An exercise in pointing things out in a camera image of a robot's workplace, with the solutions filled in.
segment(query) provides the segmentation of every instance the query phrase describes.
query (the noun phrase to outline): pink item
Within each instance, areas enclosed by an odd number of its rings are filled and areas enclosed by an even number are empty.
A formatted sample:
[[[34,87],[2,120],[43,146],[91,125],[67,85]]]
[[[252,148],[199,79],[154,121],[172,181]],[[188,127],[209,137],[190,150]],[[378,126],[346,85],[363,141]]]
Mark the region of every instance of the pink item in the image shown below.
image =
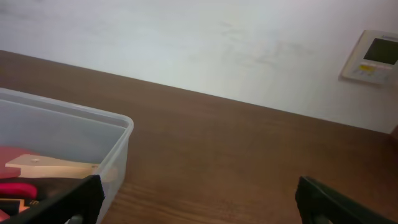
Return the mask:
[[[5,213],[4,211],[0,210],[0,222],[8,219],[9,217],[10,216],[7,213]]]
[[[18,177],[21,174],[20,168],[6,167],[6,163],[24,154],[39,155],[27,149],[0,146],[0,179]]]
[[[27,183],[1,183],[0,194],[36,199],[37,188],[34,185]]]

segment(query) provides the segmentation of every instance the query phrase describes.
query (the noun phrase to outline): thermostat screen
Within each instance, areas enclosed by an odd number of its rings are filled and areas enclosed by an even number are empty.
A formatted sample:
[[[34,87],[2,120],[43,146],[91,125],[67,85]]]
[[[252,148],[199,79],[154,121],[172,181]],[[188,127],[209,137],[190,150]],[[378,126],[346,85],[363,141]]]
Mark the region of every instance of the thermostat screen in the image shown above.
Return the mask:
[[[394,65],[398,60],[398,42],[375,38],[364,59]]]

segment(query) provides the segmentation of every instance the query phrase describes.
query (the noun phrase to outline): wooden table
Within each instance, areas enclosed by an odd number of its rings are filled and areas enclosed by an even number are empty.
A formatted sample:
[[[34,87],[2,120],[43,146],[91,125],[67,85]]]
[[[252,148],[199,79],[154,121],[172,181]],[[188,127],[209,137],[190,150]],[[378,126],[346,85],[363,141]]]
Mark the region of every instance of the wooden table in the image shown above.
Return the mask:
[[[9,52],[0,87],[134,120],[104,224],[300,223],[301,175],[398,221],[387,134]]]

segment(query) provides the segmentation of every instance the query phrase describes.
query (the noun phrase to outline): yellow label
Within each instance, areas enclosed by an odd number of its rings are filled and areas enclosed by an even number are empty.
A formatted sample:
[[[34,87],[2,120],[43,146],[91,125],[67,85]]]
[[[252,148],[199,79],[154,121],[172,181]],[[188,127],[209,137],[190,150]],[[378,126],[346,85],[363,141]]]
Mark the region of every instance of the yellow label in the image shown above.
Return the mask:
[[[368,71],[368,72],[374,72],[376,68],[373,66],[369,66],[369,65],[360,65],[359,69]]]

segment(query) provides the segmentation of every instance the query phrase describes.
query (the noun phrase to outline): wood grain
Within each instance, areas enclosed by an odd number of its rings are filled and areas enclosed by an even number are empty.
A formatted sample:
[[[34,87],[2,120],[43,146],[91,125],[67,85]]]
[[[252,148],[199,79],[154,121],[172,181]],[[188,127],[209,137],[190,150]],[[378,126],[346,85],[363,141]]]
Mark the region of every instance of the wood grain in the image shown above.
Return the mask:
[[[301,175],[398,221],[387,134],[9,52],[0,86],[134,120],[104,224],[300,223]]]

